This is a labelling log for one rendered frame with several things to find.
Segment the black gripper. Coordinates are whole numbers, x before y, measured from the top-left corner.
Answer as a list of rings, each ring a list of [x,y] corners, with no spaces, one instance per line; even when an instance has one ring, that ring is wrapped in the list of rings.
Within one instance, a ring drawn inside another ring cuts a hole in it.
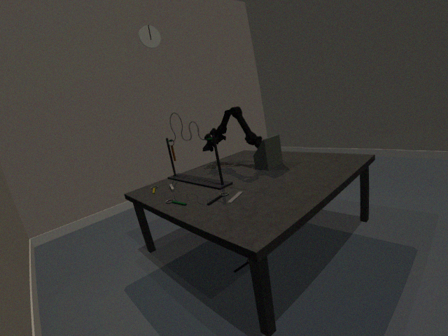
[[[216,144],[218,144],[220,141],[219,141],[219,139],[215,136],[215,139],[216,139]],[[213,140],[210,140],[210,141],[208,141],[207,140],[207,143],[206,143],[206,145],[203,147],[203,151],[213,151],[214,150],[214,142],[213,142]]]

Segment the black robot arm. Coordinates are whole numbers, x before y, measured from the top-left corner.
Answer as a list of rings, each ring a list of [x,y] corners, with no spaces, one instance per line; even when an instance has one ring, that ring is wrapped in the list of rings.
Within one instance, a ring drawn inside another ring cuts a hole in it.
[[[214,135],[215,137],[217,137],[219,139],[219,141],[222,141],[223,139],[225,140],[226,136],[223,136],[222,134],[226,133],[226,131],[227,131],[226,126],[230,119],[231,114],[234,118],[237,119],[240,126],[244,130],[244,132],[246,134],[246,138],[245,138],[246,142],[248,144],[255,145],[256,148],[259,148],[260,144],[263,142],[262,137],[257,136],[254,132],[251,131],[251,129],[247,125],[247,123],[242,115],[242,109],[240,106],[232,107],[230,110],[226,110],[225,114],[223,116],[223,120],[222,120],[221,124],[218,126],[218,128],[217,129],[212,128],[210,133],[206,134],[204,139],[208,139],[208,137],[210,137],[211,135]]]

